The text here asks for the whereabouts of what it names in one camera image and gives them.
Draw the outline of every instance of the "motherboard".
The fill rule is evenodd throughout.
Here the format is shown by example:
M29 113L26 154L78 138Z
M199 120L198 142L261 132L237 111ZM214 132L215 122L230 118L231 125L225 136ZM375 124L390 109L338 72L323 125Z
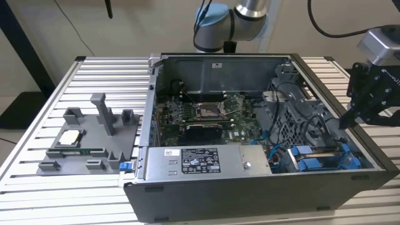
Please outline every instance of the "motherboard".
M161 146L249 145L263 135L251 100L241 93L173 96L158 104L158 118Z

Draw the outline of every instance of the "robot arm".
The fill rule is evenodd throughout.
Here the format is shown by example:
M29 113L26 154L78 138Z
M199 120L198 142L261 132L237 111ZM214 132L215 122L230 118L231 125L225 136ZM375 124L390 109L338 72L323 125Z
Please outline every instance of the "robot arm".
M205 19L199 20L199 28L195 29L194 45L198 51L215 53L223 49L226 41L253 40L265 27L266 4L266 0L242 0L234 9L225 4L206 7Z
M341 118L341 128L361 119L371 125L400 126L400 110L391 117L379 113L400 106L400 25L371 29L358 46L370 63L355 63L347 95L351 109Z

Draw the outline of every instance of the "slotted metal table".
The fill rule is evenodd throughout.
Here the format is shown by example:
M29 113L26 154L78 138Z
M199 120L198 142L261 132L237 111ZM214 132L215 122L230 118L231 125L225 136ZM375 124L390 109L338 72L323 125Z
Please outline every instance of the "slotted metal table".
M350 75L335 61L303 58L343 103ZM143 114L149 84L149 58L87 58L77 61L43 110L0 168L0 225L141 225L119 175L37 176L46 149L63 126L69 107L95 114L91 94L107 93L115 113L133 109ZM400 127L362 125L377 144L400 166ZM141 129L135 143L139 143ZM182 222L190 225L367 225L400 224L400 177L379 190L359 193L338 210Z

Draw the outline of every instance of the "power supply label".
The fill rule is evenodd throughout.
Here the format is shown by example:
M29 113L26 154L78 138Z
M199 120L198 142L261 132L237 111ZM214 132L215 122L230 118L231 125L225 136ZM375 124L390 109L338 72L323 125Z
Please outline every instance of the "power supply label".
M218 148L182 149L182 172L221 173L221 157Z

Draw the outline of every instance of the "white wall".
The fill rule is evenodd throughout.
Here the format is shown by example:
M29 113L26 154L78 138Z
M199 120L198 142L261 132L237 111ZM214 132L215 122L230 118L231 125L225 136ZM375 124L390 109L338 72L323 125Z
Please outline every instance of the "white wall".
M149 56L194 52L197 8L202 0L113 0L114 19L103 0L58 1L97 56ZM238 0L217 0L231 7ZM77 56L91 53L54 0L9 0L51 76L61 81ZM258 52L259 42L239 44Z
M400 23L400 13L391 0L314 0L313 12L319 26L331 34ZM366 57L357 45L363 35L334 39L314 28L307 0L282 0L281 13L269 52L301 56L333 56L345 67Z
M0 97L25 91L39 91L39 87L0 30Z

